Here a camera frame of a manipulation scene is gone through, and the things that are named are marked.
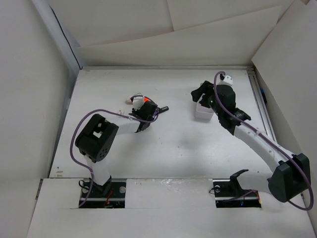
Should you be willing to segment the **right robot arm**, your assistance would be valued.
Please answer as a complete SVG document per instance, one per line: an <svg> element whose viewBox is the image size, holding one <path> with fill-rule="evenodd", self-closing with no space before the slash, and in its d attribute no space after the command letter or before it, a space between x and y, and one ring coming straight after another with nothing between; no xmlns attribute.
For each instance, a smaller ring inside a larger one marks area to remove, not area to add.
<svg viewBox="0 0 317 238"><path fill-rule="evenodd" d="M308 190L314 202L308 157L284 149L252 125L251 117L236 106L236 94L231 86L205 81L191 92L191 96L194 102L211 108L221 126L247 144L268 165L272 171L267 179L268 189L278 201L288 202Z"/></svg>

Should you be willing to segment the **purple highlighter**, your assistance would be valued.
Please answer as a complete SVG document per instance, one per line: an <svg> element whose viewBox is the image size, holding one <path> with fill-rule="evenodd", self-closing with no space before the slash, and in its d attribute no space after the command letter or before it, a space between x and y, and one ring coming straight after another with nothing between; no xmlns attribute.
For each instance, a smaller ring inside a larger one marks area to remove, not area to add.
<svg viewBox="0 0 317 238"><path fill-rule="evenodd" d="M158 114L164 113L169 110L168 106L162 107L158 109Z"/></svg>

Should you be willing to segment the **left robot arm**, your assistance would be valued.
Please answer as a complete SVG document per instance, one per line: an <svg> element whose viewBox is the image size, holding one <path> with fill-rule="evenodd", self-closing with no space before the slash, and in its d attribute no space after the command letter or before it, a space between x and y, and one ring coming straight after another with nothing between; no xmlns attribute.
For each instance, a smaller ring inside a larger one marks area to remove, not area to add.
<svg viewBox="0 0 317 238"><path fill-rule="evenodd" d="M107 169L106 156L115 137L146 130L157 118L158 111L157 104L146 101L140 106L133 106L132 112L127 116L113 114L105 118L93 112L92 117L75 139L75 146L85 157L88 168L93 172L92 190L98 196L103 197L110 192L111 175Z"/></svg>

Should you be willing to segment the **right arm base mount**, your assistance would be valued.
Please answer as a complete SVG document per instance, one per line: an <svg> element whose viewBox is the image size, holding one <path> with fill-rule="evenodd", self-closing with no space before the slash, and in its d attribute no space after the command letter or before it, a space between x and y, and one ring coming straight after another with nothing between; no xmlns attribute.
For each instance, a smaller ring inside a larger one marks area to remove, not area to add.
<svg viewBox="0 0 317 238"><path fill-rule="evenodd" d="M261 208L261 200L257 190L243 189L238 177L247 172L242 169L229 178L213 179L213 187L209 194L214 195L216 208Z"/></svg>

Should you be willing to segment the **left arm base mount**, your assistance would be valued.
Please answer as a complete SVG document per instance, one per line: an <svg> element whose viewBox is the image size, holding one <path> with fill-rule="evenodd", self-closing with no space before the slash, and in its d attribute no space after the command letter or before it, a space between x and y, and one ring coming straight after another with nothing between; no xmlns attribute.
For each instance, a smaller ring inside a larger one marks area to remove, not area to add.
<svg viewBox="0 0 317 238"><path fill-rule="evenodd" d="M125 179L112 179L105 187L93 185L90 193L90 180L79 180L81 188L79 208L116 209L125 208Z"/></svg>

